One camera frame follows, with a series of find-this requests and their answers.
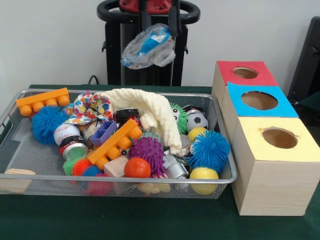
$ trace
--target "purple spiky ball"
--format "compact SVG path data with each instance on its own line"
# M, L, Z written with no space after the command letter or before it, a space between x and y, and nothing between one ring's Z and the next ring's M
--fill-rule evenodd
M157 139L151 137L142 137L133 140L133 146L130 149L129 156L146 160L151 167L151 176L164 177L166 169L164 167L164 150L162 144Z

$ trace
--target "metal basket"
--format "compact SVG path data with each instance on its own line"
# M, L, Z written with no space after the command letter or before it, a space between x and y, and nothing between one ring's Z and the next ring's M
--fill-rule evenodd
M229 154L228 163L219 179L66 176L63 171L64 160L58 152L58 146L37 142L32 134L31 121L21 116L16 106L18 98L47 91L50 90L26 89L19 92L0 117L0 194L217 199L227 184L232 183L237 177L232 153ZM82 92L69 90L70 100L74 101ZM226 136L218 101L212 96L189 93L161 94L171 103L180 106L192 104L203 108L207 114L209 129L220 131ZM36 175L4 174L11 168L31 170ZM201 195L193 190L192 185L203 190L216 189L212 194Z

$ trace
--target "orange building block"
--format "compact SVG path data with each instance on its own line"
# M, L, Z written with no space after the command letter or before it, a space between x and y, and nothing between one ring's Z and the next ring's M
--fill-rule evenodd
M132 139L138 139L142 135L142 131L138 125L129 119L118 131L116 131L107 141L105 141L97 150L95 150L90 156L89 161L96 165L100 170L104 169L104 164L108 163L107 157L111 160L116 159L121 155L121 149L128 149L131 146Z
M15 101L22 116L29 116L32 110L37 113L44 106L57 106L57 102L59 102L59 105L62 107L70 103L70 97L66 87L34 96L27 96Z

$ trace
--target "table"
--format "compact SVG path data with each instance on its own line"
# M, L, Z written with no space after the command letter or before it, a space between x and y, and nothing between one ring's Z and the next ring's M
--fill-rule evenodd
M31 85L56 89L62 85ZM109 85L69 85L110 90ZM211 87L137 86L204 93ZM305 216L239 216L231 187L219 199L0 195L1 239L320 239L320 185Z

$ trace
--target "colorful fabric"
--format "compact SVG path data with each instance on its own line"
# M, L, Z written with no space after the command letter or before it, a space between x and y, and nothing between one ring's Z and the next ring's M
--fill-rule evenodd
M110 100L105 96L92 94L89 90L80 94L64 111L69 115L64 123L75 125L87 124L95 118L112 121L114 115Z

